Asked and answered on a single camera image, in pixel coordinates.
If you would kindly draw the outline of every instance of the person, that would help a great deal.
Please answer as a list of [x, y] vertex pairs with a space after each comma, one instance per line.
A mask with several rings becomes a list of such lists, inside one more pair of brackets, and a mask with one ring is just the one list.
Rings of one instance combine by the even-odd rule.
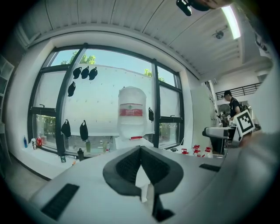
[[229, 120], [232, 121], [235, 115], [241, 113], [240, 104], [237, 99], [232, 97], [231, 92], [229, 90], [226, 90], [224, 92], [224, 98], [226, 101], [230, 102], [229, 106], [231, 108], [231, 118]]

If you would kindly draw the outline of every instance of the sky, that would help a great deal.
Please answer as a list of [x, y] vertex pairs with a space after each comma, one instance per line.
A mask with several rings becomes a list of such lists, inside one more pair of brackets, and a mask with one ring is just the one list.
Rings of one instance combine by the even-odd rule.
[[[60, 65], [62, 60], [67, 60], [69, 62], [73, 52], [77, 50], [65, 50], [58, 53], [54, 59], [52, 66]], [[106, 65], [116, 68], [124, 68], [134, 72], [143, 74], [145, 69], [152, 70], [151, 63], [145, 60], [129, 56], [126, 54], [121, 54], [118, 52], [99, 50], [99, 49], [87, 49], [85, 54], [87, 56], [95, 56], [95, 64]], [[159, 77], [164, 78], [165, 82], [174, 86], [173, 74], [158, 67]]]

